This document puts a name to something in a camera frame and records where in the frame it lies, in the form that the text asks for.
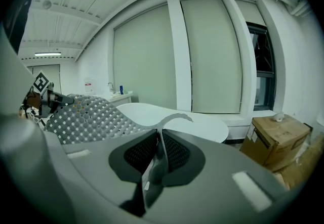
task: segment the beige roller blind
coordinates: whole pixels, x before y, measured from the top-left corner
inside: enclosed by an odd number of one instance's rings
[[[50,82],[54,83],[54,91],[61,93],[60,65],[46,65],[33,67],[33,76],[37,76],[42,71]]]
[[[116,90],[133,91],[133,102],[176,109],[176,78],[169,10],[148,11],[115,31]]]
[[[222,0],[185,0],[181,4],[190,48],[193,112],[239,113],[240,54]]]
[[[241,0],[236,0],[236,3],[246,22],[266,26],[256,4]]]

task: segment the fluorescent light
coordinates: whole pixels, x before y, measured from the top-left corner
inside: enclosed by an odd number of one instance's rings
[[[59,56],[60,52],[36,52],[35,56]]]

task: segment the round white table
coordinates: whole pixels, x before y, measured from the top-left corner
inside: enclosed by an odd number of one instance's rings
[[[178,111],[143,103],[123,104],[117,106],[117,108],[132,121],[144,126],[155,125],[171,114],[184,113],[193,122],[177,118],[169,121],[164,128],[184,132],[218,143],[224,142],[228,136],[228,127],[217,116]]]

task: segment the gray perforated surface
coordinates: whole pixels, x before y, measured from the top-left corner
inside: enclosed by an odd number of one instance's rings
[[[68,95],[74,103],[58,107],[48,120],[45,130],[57,135],[61,144],[75,144],[113,139],[123,135],[163,126],[174,118],[191,120],[185,114],[166,117],[153,126],[142,126],[123,115],[110,102],[101,97]]]

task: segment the black window frame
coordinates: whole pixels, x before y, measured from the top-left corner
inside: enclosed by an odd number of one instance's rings
[[[270,39],[269,32],[267,27],[247,22],[249,32],[251,34],[264,34],[266,39],[267,48],[269,49],[270,55],[270,68],[271,71],[261,71],[257,70],[257,77],[267,78],[269,84],[266,89],[265,103],[264,105],[254,105],[254,111],[263,111],[263,110],[273,110],[274,100],[275,100],[275,91],[276,91],[276,67],[275,67],[275,57],[273,53],[273,47]]]

